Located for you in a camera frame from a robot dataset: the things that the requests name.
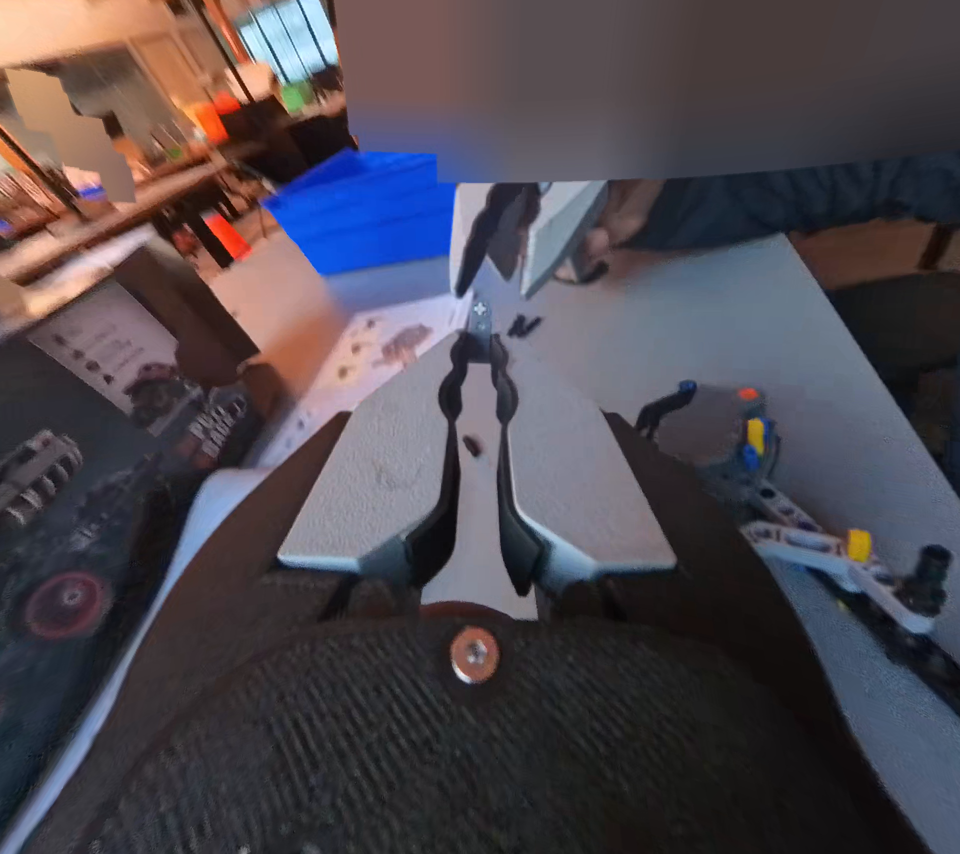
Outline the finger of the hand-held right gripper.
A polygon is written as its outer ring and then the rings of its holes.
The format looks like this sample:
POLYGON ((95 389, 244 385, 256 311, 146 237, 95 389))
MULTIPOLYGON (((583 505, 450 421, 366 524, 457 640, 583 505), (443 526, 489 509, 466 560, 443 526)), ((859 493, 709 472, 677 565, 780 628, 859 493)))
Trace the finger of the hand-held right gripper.
POLYGON ((585 254, 585 238, 608 200, 606 181, 536 182, 534 216, 527 228, 519 292, 531 299, 557 272, 572 283, 591 279, 598 267, 585 254))
POLYGON ((517 273, 539 183, 458 183, 453 201, 453 294, 465 296, 486 262, 504 281, 517 273))

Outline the lego instruction booklet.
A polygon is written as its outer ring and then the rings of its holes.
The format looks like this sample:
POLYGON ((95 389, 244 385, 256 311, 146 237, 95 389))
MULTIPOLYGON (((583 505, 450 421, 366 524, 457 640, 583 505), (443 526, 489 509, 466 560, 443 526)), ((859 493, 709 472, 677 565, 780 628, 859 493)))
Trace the lego instruction booklet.
POLYGON ((255 468, 275 468, 330 419, 352 412, 366 397, 461 329, 470 304, 443 295, 353 315, 318 372, 277 426, 270 428, 255 468))

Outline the black lego set box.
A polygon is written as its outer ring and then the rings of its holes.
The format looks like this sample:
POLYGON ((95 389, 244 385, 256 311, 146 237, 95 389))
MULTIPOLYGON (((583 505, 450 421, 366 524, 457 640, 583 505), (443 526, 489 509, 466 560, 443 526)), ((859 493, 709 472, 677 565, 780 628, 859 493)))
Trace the black lego set box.
POLYGON ((266 423, 240 376, 103 282, 2 341, 2 831, 66 750, 156 596, 202 483, 266 423))

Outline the blue plastic bin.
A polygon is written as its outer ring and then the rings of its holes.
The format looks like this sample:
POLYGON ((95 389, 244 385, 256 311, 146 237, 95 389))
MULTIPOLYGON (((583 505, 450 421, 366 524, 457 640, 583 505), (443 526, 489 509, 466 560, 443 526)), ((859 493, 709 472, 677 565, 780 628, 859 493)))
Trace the blue plastic bin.
POLYGON ((344 149, 263 201, 324 276, 449 253, 456 185, 428 153, 344 149))

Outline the orange container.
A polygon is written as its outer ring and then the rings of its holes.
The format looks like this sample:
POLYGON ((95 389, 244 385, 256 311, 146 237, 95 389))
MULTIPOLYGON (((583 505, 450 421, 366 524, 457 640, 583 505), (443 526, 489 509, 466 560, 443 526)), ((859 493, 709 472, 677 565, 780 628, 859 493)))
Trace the orange container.
POLYGON ((211 145, 219 145, 230 139, 221 116, 211 101, 187 104, 182 111, 211 145))

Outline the person's right forearm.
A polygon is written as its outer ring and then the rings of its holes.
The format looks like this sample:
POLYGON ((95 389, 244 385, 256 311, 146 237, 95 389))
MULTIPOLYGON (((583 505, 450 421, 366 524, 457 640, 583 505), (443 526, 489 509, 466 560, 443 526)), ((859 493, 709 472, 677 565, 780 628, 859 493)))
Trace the person's right forearm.
POLYGON ((666 182, 628 248, 720 248, 873 221, 956 224, 959 152, 666 182))

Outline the background workbench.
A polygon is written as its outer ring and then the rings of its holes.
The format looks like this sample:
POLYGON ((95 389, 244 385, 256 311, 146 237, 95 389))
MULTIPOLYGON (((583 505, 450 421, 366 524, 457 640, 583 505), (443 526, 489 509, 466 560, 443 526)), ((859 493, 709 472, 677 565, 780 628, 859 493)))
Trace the background workbench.
POLYGON ((62 265, 74 255, 149 223, 175 202, 239 170, 240 161, 221 157, 179 173, 162 176, 138 190, 135 201, 112 204, 92 220, 66 228, 60 235, 23 241, 1 254, 1 276, 26 285, 62 265))

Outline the grey lego motor assembly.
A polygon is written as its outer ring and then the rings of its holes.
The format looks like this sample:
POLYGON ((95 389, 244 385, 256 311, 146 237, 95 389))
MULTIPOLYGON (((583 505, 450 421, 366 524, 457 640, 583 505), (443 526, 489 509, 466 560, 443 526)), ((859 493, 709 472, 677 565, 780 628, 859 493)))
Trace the grey lego motor assembly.
POLYGON ((680 381, 675 392, 646 404, 634 427, 695 470, 762 558, 824 577, 827 586, 865 602, 882 627, 909 641, 932 639, 947 600, 953 554, 925 545, 914 569, 896 574, 877 554, 868 531, 820 524, 774 481, 782 439, 763 392, 680 381))

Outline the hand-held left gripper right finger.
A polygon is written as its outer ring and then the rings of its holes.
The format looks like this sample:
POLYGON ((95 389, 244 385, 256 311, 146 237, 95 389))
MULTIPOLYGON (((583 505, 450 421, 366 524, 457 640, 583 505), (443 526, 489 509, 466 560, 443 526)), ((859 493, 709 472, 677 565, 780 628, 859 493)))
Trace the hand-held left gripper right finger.
POLYGON ((678 560, 601 409, 523 344, 488 342, 501 554, 520 596, 678 560))

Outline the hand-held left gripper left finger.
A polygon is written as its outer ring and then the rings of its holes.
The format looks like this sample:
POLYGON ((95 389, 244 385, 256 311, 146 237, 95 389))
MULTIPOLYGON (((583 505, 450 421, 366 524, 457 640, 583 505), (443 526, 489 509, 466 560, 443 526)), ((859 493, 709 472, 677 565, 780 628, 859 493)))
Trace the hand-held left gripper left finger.
POLYGON ((457 526, 467 341, 448 335, 348 417, 280 564, 414 587, 440 572, 457 526))

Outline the person's right hand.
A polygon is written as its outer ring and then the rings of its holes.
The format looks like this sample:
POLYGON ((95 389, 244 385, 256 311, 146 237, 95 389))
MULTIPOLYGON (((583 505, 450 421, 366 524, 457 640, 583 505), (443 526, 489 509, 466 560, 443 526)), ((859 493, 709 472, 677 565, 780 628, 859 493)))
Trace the person's right hand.
POLYGON ((605 203, 574 253, 556 273, 558 280, 581 284, 594 277, 611 253, 647 224, 664 179, 618 179, 606 183, 605 203))

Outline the red container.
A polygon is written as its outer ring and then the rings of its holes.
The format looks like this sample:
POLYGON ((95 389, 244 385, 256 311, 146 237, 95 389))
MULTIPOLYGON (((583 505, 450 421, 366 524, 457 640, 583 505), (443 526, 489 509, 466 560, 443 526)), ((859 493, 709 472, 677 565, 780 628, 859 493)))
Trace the red container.
POLYGON ((252 253, 252 245, 222 214, 210 211, 201 217, 209 241, 205 246, 220 267, 226 268, 252 253))

